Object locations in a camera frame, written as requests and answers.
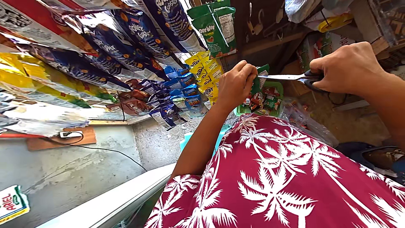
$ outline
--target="green snack packet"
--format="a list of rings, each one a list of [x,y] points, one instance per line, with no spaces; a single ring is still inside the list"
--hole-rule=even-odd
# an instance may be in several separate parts
[[[230,6],[230,0],[209,2],[204,5],[196,6],[196,7],[193,7],[191,9],[187,10],[187,14],[190,16],[191,19],[196,19],[205,14],[213,13],[213,12],[217,11],[218,8],[227,7],[227,6],[228,7]]]
[[[203,35],[210,59],[236,53],[236,39],[233,29],[235,8],[222,7],[192,21],[194,27]]]
[[[269,69],[270,69],[269,65],[266,64],[262,67],[258,67],[257,73],[258,73],[258,75],[269,75]],[[253,85],[252,85],[252,89],[250,90],[250,93],[256,94],[257,92],[260,92],[265,81],[266,81],[266,79],[264,77],[256,77],[255,79],[253,79]]]
[[[273,110],[277,110],[278,107],[280,106],[280,103],[281,103],[281,99],[276,98],[273,95],[267,95],[266,99],[264,99],[264,106],[266,108],[270,108]]]

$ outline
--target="nutrition facts label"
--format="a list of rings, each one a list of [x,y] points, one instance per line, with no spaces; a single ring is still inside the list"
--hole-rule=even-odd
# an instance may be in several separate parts
[[[222,33],[224,34],[227,43],[235,39],[235,32],[233,31],[233,18],[232,14],[226,14],[218,17],[220,19],[220,24],[222,28]]]
[[[152,117],[160,124],[162,125],[164,128],[168,129],[171,128],[171,126],[169,124],[166,123],[166,121],[164,121],[164,119],[162,118],[162,115],[160,114],[160,112],[155,112],[152,114]]]

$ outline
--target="red shirt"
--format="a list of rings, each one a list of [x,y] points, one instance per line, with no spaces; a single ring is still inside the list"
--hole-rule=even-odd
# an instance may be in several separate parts
[[[271,116],[245,114],[202,176],[171,179],[146,228],[399,228],[405,187]]]

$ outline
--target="plastic container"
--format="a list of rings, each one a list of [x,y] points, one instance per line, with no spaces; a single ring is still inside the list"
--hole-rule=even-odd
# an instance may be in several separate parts
[[[280,98],[281,100],[284,98],[283,85],[282,85],[280,82],[266,81],[266,82],[264,83],[263,87],[276,87],[277,90],[278,90],[279,93],[280,93],[280,97],[277,97],[277,98]],[[238,107],[236,107],[236,108],[233,110],[233,113],[234,113],[236,116],[241,116],[241,115],[244,114],[244,113],[251,113],[251,110],[249,109],[248,106],[243,107],[242,105],[239,105]],[[270,112],[270,115],[277,117],[277,116],[279,115],[279,113],[280,113],[280,107],[279,107],[277,110],[272,110],[272,111]]]

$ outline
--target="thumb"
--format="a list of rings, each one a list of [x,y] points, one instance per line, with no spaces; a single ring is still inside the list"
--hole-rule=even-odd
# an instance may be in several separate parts
[[[256,74],[250,74],[247,79],[246,79],[246,84],[245,87],[243,88],[243,94],[248,96],[250,93],[250,90],[252,89],[253,85],[253,79],[256,78]]]
[[[321,90],[329,91],[328,90],[328,82],[325,79],[322,79],[318,82],[314,82],[312,84],[314,87],[319,88]]]

